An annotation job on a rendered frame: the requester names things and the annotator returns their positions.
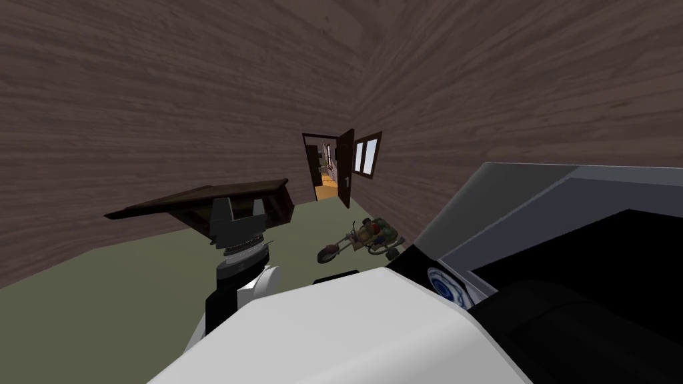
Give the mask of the dark brown wooden table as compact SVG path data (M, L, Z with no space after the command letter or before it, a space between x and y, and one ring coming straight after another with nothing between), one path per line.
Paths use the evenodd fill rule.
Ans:
M205 185L130 205L122 210L107 213L104 217L117 220L167 213L204 237L210 238L209 224L214 199L229 197L235 219L249 217L254 202L261 199L267 215L266 227L269 229L291 221L294 204L286 188L287 182L287 179L277 179L230 185Z

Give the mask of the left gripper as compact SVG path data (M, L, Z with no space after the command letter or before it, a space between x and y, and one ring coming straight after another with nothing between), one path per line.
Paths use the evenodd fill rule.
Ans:
M217 249L243 245L261 237L266 228L267 214L263 199L253 201L252 216L232 219L231 199L215 198L211 205L209 238Z

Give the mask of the grey and black box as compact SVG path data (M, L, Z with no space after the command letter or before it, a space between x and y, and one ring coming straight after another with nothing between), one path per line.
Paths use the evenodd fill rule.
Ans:
M474 269L625 209L683 217L683 168L487 162L415 246L480 301Z

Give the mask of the dark brown door leaf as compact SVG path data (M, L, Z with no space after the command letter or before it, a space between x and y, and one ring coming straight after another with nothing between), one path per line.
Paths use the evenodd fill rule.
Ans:
M337 186L338 197L345 205L350 208L351 199L351 180L354 160L354 134L353 129L349 129L336 139L336 159L337 159Z

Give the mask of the dark framed window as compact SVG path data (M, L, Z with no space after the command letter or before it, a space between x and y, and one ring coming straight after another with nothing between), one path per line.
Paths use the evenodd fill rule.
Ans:
M366 179L373 179L382 142L382 132L373 133L354 141L352 171Z

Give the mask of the small motorcycle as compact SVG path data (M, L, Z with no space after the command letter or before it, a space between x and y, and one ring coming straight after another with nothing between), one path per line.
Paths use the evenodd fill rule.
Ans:
M348 247L352 247L354 251L366 249L370 255L385 255L392 261L400 254L397 247L404 242L405 239L400 236L398 230L385 219L365 218L358 228L353 222L352 230L341 240L325 246L317 254L317 263L329 263Z

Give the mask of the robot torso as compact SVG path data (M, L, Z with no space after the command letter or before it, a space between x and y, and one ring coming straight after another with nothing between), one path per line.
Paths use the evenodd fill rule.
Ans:
M532 384L465 309L380 267L255 299L148 384Z

